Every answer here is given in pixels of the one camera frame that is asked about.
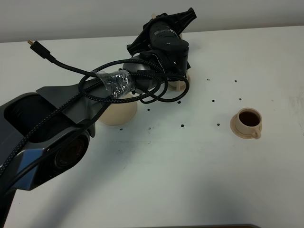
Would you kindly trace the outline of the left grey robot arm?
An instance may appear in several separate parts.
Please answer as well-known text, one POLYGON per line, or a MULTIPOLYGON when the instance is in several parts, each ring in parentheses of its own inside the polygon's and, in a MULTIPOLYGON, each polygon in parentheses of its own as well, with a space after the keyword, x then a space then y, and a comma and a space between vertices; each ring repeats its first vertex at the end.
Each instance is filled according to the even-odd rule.
POLYGON ((196 18, 188 9, 157 15, 127 46, 131 57, 90 72, 58 61, 38 41, 30 49, 65 70, 82 75, 78 84, 45 86, 0 108, 0 223, 4 225, 16 190, 32 190, 75 166, 95 136, 95 123, 114 104, 165 98, 170 82, 183 82, 186 95, 189 44, 181 37, 196 18))

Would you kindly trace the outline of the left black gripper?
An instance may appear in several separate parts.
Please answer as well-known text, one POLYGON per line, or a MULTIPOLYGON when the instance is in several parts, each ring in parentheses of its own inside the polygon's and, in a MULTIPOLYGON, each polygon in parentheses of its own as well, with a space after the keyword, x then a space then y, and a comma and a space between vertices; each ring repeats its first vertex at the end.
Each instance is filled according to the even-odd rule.
POLYGON ((193 8, 185 12, 157 15, 143 26, 135 41, 127 45, 130 55, 147 51, 158 51, 165 66, 175 67, 183 75, 190 68, 188 64, 189 43, 181 38, 181 33, 197 16, 193 8))

